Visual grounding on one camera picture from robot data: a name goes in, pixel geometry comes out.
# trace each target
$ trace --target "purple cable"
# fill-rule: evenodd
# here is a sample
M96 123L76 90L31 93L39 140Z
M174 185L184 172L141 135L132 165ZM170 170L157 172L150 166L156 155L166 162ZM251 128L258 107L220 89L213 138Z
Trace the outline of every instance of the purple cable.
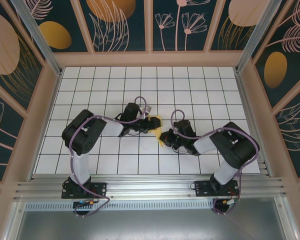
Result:
M190 136L183 135L183 134L179 133L178 130L177 130L177 128L174 126L173 117L174 117L174 114L175 114L176 112L182 113L182 120L185 119L185 116L186 116L185 113L184 113L182 110L180 110L180 109L176 109L176 110L174 110L174 111L172 112L172 114L171 114L171 118L170 118L171 126L172 126L173 131L174 131L176 134L178 134L179 136L181 136L181 137L183 137L183 138L185 138L185 139L198 140L198 139L204 138L204 137L206 137L206 136L209 136L209 135L211 135L211 134L213 134L213 133L215 133L215 132L218 132L218 131L220 131L220 130L228 130L228 131L236 132L236 133L238 133L238 134L240 134L240 135L246 137L246 138L252 143L252 145L253 145L254 148L255 148L255 155L254 155L254 157L253 157L250 161L247 161L245 164L243 164L243 165L238 169L238 171L234 174L234 176L233 176L234 178L239 177L239 195L238 195L238 199L239 199L239 198L240 198L240 194L241 194L241 171L242 171L242 169L243 169L245 166L251 164L253 161L255 161L255 160L259 157L259 148L258 148L258 145L255 143L255 141L252 139L252 137L250 137L248 134L246 134L246 133L243 132L243 131L240 131L240 130L237 130L237 129L235 129L235 128L232 128L232 127L219 127L219 128L217 128L217 129L215 129L215 130L212 130L212 131L210 131L210 132L207 132L206 134L204 134L204 135L202 135L202 136L196 136L196 137L190 137ZM225 215L224 212L222 212L222 211L220 211L220 210L218 210L218 209L215 208L215 205L216 205L216 201L217 201L217 200L218 200L218 198L215 198L215 199L213 200L212 210L213 210L216 214L222 213L222 214ZM232 210L234 209L234 206L233 206L230 210L228 210L227 212L228 212L228 213L232 212Z
M107 196L103 196L103 195L99 195L99 194L97 194L97 193L94 193L93 191L90 191L89 189L87 189L86 187L84 187L84 186L80 183L80 181L79 181L79 179L78 179L78 177L77 177L77 175L76 175L76 173L75 173L75 170L74 170L74 151L73 151L73 149L72 149L72 143L74 142L75 137L77 136L77 134L78 134L78 132L81 130L81 128L82 128L84 125L86 125L89 121L91 121L92 119L106 119L106 120L114 121L114 122L117 122L117 123L120 123L120 124L133 124L133 123L135 123L136 121L139 121L139 120L146 114L147 101L145 100L144 97L142 97L142 96L137 96L137 97L134 99L134 103L136 103L137 99L142 99L142 100L144 101L144 110L143 110L142 114L141 114L138 118L136 118L135 120L133 120L133 121L120 121L120 120L115 120L115 119L113 119L113 118L106 117L106 116L94 115L94 116L89 117L87 120L85 120L85 121L78 127L78 129L74 132L72 138L70 139L70 142L69 142L69 150L70 150L70 155L71 155L70 167L71 167L71 173L72 173L72 175L73 175L73 177L74 177L76 183L77 183L83 190L85 190L87 193L92 194L93 196L98 197L98 198L100 198L100 199L107 199L107 201L106 201L105 203L103 203L100 207L98 207L96 210L91 211L91 212L88 212L88 213L85 214L85 215L79 215L79 214L77 213L77 209L78 209L78 207L80 207L80 205L78 205L78 206L74 209L74 213L76 214L77 217L81 216L82 218L84 218L84 217L89 217L89 216L95 214L96 212L98 212L101 208L103 208L103 207L110 201L110 198L107 197Z

